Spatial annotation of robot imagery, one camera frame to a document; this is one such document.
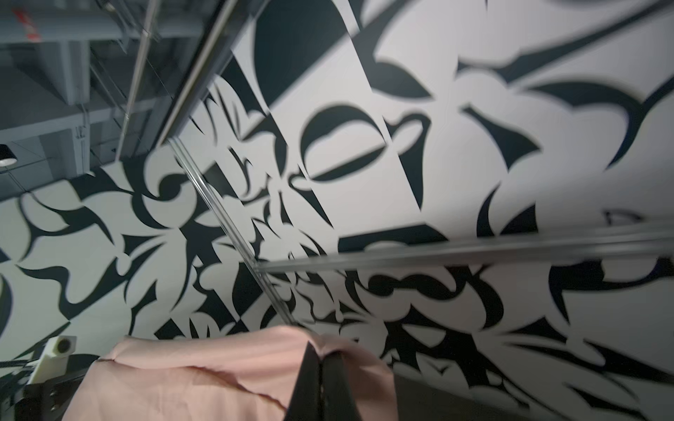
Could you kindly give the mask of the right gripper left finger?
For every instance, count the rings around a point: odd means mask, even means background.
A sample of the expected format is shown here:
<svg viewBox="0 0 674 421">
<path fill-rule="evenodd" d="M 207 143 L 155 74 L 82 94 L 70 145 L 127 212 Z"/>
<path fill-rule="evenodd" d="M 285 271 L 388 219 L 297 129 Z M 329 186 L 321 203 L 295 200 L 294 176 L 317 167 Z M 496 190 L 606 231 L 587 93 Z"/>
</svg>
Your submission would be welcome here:
<svg viewBox="0 0 674 421">
<path fill-rule="evenodd" d="M 284 421 L 321 421 L 321 358 L 308 343 Z"/>
</svg>

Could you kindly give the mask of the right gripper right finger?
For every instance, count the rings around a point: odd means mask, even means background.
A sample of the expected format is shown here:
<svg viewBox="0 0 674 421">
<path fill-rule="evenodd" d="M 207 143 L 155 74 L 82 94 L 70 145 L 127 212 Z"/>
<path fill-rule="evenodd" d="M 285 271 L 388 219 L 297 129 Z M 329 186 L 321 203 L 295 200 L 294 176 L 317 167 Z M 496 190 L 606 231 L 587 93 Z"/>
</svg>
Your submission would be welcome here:
<svg viewBox="0 0 674 421">
<path fill-rule="evenodd" d="M 321 420 L 362 420 L 349 385 L 346 363 L 340 353 L 326 356 L 321 363 L 321 388 Z"/>
</svg>

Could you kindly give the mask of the pink shorts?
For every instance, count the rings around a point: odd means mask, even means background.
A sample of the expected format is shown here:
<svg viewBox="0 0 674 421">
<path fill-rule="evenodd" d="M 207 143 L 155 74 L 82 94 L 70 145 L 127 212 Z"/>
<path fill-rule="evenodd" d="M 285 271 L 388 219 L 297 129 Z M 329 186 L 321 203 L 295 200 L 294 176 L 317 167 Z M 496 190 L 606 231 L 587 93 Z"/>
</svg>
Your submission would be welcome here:
<svg viewBox="0 0 674 421">
<path fill-rule="evenodd" d="M 206 340 L 126 337 L 95 361 L 67 420 L 281 420 L 307 347 L 341 354 L 364 420 L 398 419 L 394 375 L 377 356 L 331 335 L 276 326 Z"/>
</svg>

